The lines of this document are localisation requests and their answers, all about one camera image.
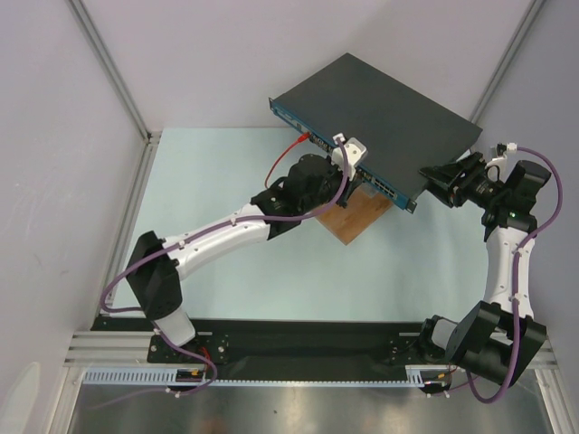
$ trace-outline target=white connector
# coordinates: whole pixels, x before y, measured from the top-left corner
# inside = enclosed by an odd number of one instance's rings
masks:
[[[526,297],[525,297],[525,294],[521,294],[520,292],[517,292],[516,294],[510,296],[508,299],[509,299],[510,301],[516,300],[516,301],[518,301],[518,303],[520,304],[521,301],[523,301],[524,298],[526,298]]]
[[[515,154],[517,152],[517,144],[516,143],[507,143],[507,151],[508,154]]]
[[[336,143],[337,141],[344,143],[343,140],[343,135],[334,136],[334,141]],[[347,155],[347,174],[350,181],[352,181],[356,176],[356,167],[365,158],[365,156],[368,154],[368,151],[359,140],[353,137],[344,143],[344,149],[346,150]],[[342,154],[342,149],[339,147],[334,148],[332,151],[332,163],[338,165],[342,171],[344,171],[344,155]]]

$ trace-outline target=metal floor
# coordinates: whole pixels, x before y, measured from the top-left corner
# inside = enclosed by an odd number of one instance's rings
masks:
[[[478,382],[484,396],[497,389]],[[212,387],[176,400],[150,393],[110,405],[135,387],[83,385],[69,434],[92,433],[552,433],[535,373],[527,371],[494,405],[468,387],[449,399],[418,390]]]

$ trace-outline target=light blue table surface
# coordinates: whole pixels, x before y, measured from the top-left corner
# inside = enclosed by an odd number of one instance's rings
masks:
[[[143,232],[192,231],[246,204],[297,137],[290,128],[166,129],[129,251]],[[275,174],[312,152],[319,153],[304,142]],[[482,210],[471,203],[451,210],[429,193],[417,203],[414,214],[393,207],[348,246],[311,220],[237,250],[182,282],[184,307],[198,318],[462,319],[485,289]],[[136,303],[121,282],[113,306]]]

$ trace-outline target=wooden block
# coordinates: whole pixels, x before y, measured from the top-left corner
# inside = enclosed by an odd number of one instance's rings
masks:
[[[394,204],[382,194],[375,193],[370,196],[362,185],[350,196],[347,208],[334,205],[320,215],[318,220],[340,241],[348,245],[392,205]]]

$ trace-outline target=white cable tie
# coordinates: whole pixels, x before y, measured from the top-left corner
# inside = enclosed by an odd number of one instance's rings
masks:
[[[521,304],[521,300],[522,300],[524,297],[525,297],[525,296],[524,296],[522,293],[517,292],[516,294],[513,294],[512,296],[510,296],[508,299],[509,299],[510,301],[516,300],[519,304]]]
[[[513,255],[514,255],[515,253],[517,253],[517,252],[518,252],[518,254],[519,254],[521,257],[523,257],[524,254],[526,253],[526,252],[525,252],[525,247],[517,247],[517,248],[513,251]]]
[[[342,133],[336,134],[335,136],[332,137],[332,139],[334,140],[334,143],[336,145],[338,142],[343,144],[346,141],[346,138],[344,137],[344,135]]]

